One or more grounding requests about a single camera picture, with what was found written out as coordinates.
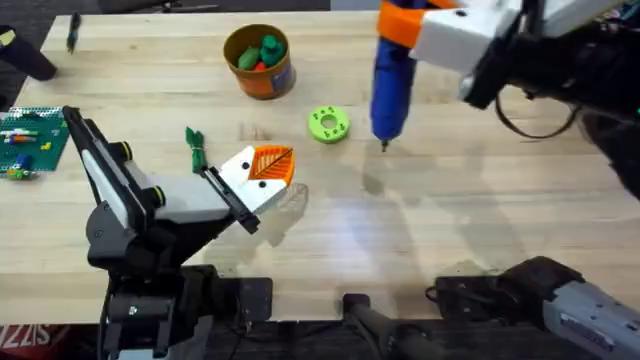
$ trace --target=orange cup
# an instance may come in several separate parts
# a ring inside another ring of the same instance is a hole
[[[262,38],[273,35],[285,46],[284,57],[264,71],[239,69],[236,65],[240,55],[250,46],[260,48]],[[240,88],[249,96],[266,100],[285,94],[295,82],[295,70],[289,57],[289,41],[278,28],[266,24],[247,25],[234,31],[224,43],[224,58],[229,69],[236,75]]]

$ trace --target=wooden table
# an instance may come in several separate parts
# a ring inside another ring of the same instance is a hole
[[[421,64],[404,135],[389,151],[370,132],[373,12],[85,16],[67,54],[69,17],[44,43],[55,80],[29,79],[20,106],[80,107],[107,138],[127,140],[141,168],[186,175],[184,128],[222,163],[247,144],[291,145],[288,201],[249,236],[239,226],[189,263],[225,276],[269,276],[273,319],[333,319],[344,292],[389,316],[437,317],[423,296],[443,274],[500,272],[535,255],[572,266],[640,308],[640,204],[576,129],[531,142],[492,111],[458,102],[457,76]],[[285,97],[245,96],[222,57],[232,30],[269,23],[289,37],[297,82]],[[518,124],[549,132],[566,110],[505,95]],[[323,145],[306,118],[350,115],[349,139]],[[89,267],[94,203],[73,144],[58,170],[0,182],[0,324],[97,322],[106,274]]]

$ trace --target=white plastic part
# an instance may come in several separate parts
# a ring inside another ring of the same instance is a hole
[[[494,6],[427,11],[411,56],[466,75],[496,36],[513,25],[522,1]]]
[[[242,165],[246,162],[250,168],[254,153],[253,147],[245,148],[222,165],[220,175],[244,205],[251,212],[258,214],[275,204],[285,194],[287,184],[284,180],[248,180],[249,170],[244,169]],[[96,184],[100,199],[109,203],[118,221],[123,227],[128,228],[129,219],[124,202],[89,151],[82,151],[82,161]],[[111,165],[116,176],[124,184],[128,184],[126,177],[115,163]],[[190,174],[180,177],[146,175],[134,161],[127,162],[125,166],[141,189],[159,186],[165,194],[166,205],[156,210],[156,219],[166,219],[182,224],[217,220],[229,213],[229,207],[216,190],[207,180],[198,175]]]
[[[249,180],[255,149],[247,146],[220,167],[220,176],[231,187],[244,205],[253,213],[259,214],[278,202],[287,190],[284,180]]]
[[[544,35],[558,37],[584,25],[624,0],[548,0],[544,12]]]
[[[100,199],[106,201],[111,207],[111,211],[115,214],[122,227],[129,228],[129,217],[127,209],[124,207],[124,202],[120,200],[120,196],[116,190],[111,186],[111,183],[107,180],[102,169],[98,166],[98,163],[93,158],[93,155],[88,150],[82,150],[82,162],[85,169],[91,176],[91,180],[96,184]]]
[[[156,219],[171,220],[178,224],[222,219],[229,206],[208,181],[193,174],[187,176],[146,175],[135,162],[126,163],[127,170],[141,189],[159,186],[166,205],[156,210]]]

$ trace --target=green toy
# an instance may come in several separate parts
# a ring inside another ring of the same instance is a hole
[[[260,50],[249,46],[249,48],[240,55],[238,59],[238,68],[242,70],[253,70],[260,58]]]
[[[350,126],[347,114],[335,106],[319,107],[309,115],[311,135],[325,144],[333,144],[344,139]]]
[[[191,171],[198,173],[207,166],[207,158],[204,153],[204,135],[200,131],[194,132],[190,127],[185,131],[187,144],[191,147]]]
[[[260,57],[267,68],[274,66],[284,57],[284,44],[278,41],[275,36],[267,35],[262,39]]]

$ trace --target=green lego baseplate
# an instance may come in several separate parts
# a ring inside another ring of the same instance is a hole
[[[0,136],[0,170],[10,168],[18,154],[33,157],[29,170],[54,171],[62,155],[69,129],[64,121],[61,107],[14,107],[9,109],[4,120],[0,121],[0,131],[21,128],[37,131],[35,142],[5,144],[5,136]],[[49,150],[40,147],[50,142]]]

